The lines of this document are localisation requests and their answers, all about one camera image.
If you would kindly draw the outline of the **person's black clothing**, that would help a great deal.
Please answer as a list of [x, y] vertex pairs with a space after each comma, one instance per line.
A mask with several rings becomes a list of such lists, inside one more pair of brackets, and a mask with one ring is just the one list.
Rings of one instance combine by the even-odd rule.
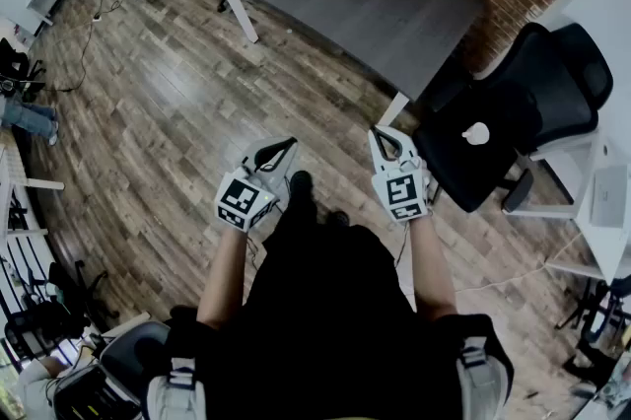
[[240, 310], [179, 329], [185, 420], [498, 420], [514, 368], [487, 315], [427, 320], [367, 228], [285, 215]]

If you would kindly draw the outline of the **black mesh office chair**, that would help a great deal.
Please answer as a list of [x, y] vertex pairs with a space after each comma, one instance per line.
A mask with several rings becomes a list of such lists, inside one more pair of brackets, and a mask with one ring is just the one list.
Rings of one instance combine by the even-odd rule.
[[[412, 139], [438, 186], [462, 210], [477, 210], [502, 187], [502, 207], [512, 211], [533, 183], [530, 171], [507, 178], [518, 157], [593, 132], [612, 87], [605, 58], [581, 25], [551, 32], [529, 23], [486, 77], [450, 75]], [[461, 137], [475, 122], [488, 126], [487, 144], [472, 146]]]

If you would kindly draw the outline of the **person's right forearm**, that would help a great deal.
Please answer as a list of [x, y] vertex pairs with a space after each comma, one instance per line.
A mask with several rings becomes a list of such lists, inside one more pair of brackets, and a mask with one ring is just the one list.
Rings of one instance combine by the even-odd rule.
[[456, 315], [456, 289], [432, 217], [411, 220], [409, 229], [418, 315], [427, 320]]

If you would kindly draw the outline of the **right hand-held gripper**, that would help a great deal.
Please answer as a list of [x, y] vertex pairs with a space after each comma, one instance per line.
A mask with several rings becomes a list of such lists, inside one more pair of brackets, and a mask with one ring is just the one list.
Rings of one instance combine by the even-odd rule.
[[372, 184], [389, 217], [403, 223], [427, 216], [428, 183], [412, 139], [393, 127], [374, 125], [368, 141], [376, 172]]

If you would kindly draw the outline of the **white cabinet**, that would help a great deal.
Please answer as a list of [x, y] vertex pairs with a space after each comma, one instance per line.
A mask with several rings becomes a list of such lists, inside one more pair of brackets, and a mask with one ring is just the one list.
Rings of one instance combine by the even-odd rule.
[[631, 158], [631, 0], [555, 0], [537, 21], [551, 31], [578, 23], [592, 37], [613, 77], [600, 127]]

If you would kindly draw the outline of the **white desk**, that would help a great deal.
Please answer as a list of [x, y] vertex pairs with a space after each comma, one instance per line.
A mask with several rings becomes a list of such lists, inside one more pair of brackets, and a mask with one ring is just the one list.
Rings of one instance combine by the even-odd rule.
[[587, 276], [611, 283], [622, 261], [625, 248], [631, 237], [631, 177], [627, 193], [625, 224], [622, 229], [598, 227], [591, 223], [595, 171], [616, 165], [629, 165], [631, 158], [624, 155], [599, 129], [584, 135], [572, 136], [548, 143], [529, 155], [533, 162], [547, 161], [558, 156], [570, 158], [579, 152], [585, 160], [575, 172], [579, 175], [577, 191], [570, 204], [529, 205], [522, 203], [509, 216], [570, 220], [589, 246], [596, 260], [594, 266], [561, 260], [558, 255], [548, 259], [545, 266], [550, 269]]

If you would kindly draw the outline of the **person's left forearm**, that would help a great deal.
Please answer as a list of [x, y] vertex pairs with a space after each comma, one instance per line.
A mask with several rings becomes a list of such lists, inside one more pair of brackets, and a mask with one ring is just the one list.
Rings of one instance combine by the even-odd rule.
[[228, 227], [222, 234], [196, 315], [213, 329], [225, 325], [243, 305], [246, 245], [243, 231]]

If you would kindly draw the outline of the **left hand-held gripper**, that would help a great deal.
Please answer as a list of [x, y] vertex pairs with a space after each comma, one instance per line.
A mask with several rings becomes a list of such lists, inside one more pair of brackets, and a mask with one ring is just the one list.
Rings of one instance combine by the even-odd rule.
[[248, 232], [280, 200], [278, 191], [298, 148], [293, 136], [257, 140], [245, 150], [242, 163], [224, 175], [215, 197], [216, 216]]

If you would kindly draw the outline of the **black stand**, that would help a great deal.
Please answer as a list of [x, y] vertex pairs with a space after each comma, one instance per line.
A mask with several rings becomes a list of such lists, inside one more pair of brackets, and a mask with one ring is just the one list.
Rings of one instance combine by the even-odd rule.
[[591, 365], [578, 366], [574, 362], [576, 356], [573, 355], [562, 365], [565, 372], [581, 382], [594, 385], [596, 390], [608, 382], [617, 361], [598, 350], [595, 344], [610, 325], [614, 325], [616, 335], [620, 335], [622, 325], [626, 321], [631, 322], [631, 314], [623, 310], [623, 301], [630, 296], [631, 274], [616, 278], [610, 284], [593, 278], [587, 280], [582, 297], [577, 298], [577, 307], [555, 329], [561, 330], [570, 322], [573, 328], [578, 328], [582, 323], [576, 348], [590, 360]]

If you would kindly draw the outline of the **grey laptop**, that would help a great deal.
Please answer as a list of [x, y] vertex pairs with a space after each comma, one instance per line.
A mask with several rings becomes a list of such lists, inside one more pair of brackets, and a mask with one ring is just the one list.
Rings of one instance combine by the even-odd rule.
[[591, 223], [598, 227], [622, 229], [626, 219], [629, 165], [595, 171]]

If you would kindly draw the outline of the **small white object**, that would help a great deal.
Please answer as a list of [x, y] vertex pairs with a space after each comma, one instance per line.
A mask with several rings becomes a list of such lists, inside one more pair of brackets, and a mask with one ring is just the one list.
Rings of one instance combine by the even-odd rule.
[[461, 133], [461, 137], [472, 146], [481, 146], [489, 142], [490, 130], [485, 123], [475, 122]]

